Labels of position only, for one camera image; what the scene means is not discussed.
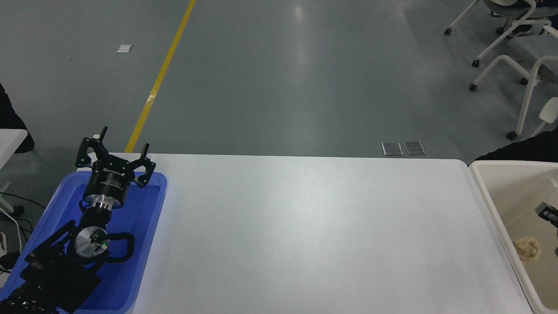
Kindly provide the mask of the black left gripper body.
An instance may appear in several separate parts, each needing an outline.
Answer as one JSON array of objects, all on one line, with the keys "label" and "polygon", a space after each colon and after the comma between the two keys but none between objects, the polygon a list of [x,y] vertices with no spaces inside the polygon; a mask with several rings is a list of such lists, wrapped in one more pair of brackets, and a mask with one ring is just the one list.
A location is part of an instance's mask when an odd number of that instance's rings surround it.
[{"label": "black left gripper body", "polygon": [[87,203],[93,204],[102,197],[114,200],[114,206],[123,206],[128,189],[134,180],[134,171],[124,159],[97,160],[92,163],[92,174],[82,195]]}]

